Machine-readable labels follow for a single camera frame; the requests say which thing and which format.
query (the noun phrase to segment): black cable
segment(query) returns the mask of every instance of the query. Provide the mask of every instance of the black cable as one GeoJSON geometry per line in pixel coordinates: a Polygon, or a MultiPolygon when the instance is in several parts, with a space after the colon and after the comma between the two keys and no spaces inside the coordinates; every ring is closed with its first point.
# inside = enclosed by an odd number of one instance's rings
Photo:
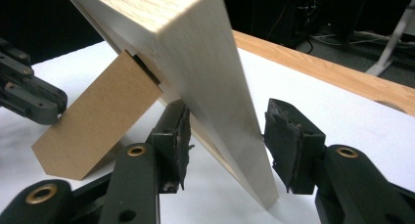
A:
{"type": "Polygon", "coordinates": [[[310,39],[307,37],[307,39],[305,39],[305,41],[310,45],[310,50],[306,53],[307,55],[309,55],[311,53],[311,51],[314,49],[314,46],[312,45],[310,39]]]}
{"type": "Polygon", "coordinates": [[[287,0],[286,4],[284,5],[283,10],[281,11],[280,17],[278,17],[277,21],[275,22],[274,25],[272,25],[271,30],[269,30],[268,35],[266,36],[265,40],[269,39],[269,36],[272,34],[272,32],[274,31],[275,27],[277,26],[277,24],[280,22],[281,18],[284,15],[285,9],[287,8],[287,3],[289,3],[290,0],[287,0]]]}

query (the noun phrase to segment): wooden table edge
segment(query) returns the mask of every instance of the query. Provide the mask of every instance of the wooden table edge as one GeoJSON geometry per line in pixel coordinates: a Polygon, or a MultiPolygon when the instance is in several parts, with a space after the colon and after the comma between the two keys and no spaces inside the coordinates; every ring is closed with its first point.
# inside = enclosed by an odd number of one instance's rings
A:
{"type": "Polygon", "coordinates": [[[415,116],[415,89],[233,31],[238,48],[415,116]]]}

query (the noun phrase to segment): dark background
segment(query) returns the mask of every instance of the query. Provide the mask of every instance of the dark background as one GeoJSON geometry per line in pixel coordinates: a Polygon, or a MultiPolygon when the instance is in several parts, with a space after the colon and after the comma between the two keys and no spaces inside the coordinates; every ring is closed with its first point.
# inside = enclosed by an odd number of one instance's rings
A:
{"type": "MultiPolygon", "coordinates": [[[[356,28],[391,34],[410,0],[355,1],[325,0],[317,23],[337,21],[345,33],[356,28]]],[[[225,2],[232,27],[244,33],[293,46],[293,37],[304,30],[299,0],[225,2]],[[272,29],[283,9],[284,18],[272,29]]],[[[0,37],[30,54],[33,64],[102,41],[69,0],[0,0],[0,37]]]]}

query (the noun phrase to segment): metal stand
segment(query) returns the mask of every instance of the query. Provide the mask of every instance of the metal stand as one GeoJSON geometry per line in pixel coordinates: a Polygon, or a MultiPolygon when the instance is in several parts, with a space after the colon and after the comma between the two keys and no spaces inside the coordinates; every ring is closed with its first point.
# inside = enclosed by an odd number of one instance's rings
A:
{"type": "Polygon", "coordinates": [[[371,66],[366,73],[371,75],[379,76],[386,68],[388,68],[391,63],[391,54],[396,46],[398,40],[402,36],[402,33],[407,28],[408,24],[411,20],[415,19],[415,0],[412,0],[409,3],[409,6],[406,8],[405,12],[403,13],[402,17],[400,18],[399,23],[397,24],[396,28],[394,29],[393,35],[388,42],[387,47],[385,48],[384,52],[382,53],[381,58],[378,62],[376,62],[373,66],[371,66]]]}

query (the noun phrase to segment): light wood plank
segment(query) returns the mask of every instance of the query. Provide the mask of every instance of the light wood plank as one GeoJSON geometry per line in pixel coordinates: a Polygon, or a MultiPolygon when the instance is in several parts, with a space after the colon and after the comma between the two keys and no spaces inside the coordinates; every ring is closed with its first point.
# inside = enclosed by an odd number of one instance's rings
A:
{"type": "Polygon", "coordinates": [[[389,103],[415,116],[415,89],[333,64],[304,53],[234,31],[237,46],[352,93],[389,103]]]}
{"type": "Polygon", "coordinates": [[[276,186],[223,0],[71,1],[116,51],[137,54],[163,91],[180,96],[225,167],[260,204],[274,204],[276,186]]]}

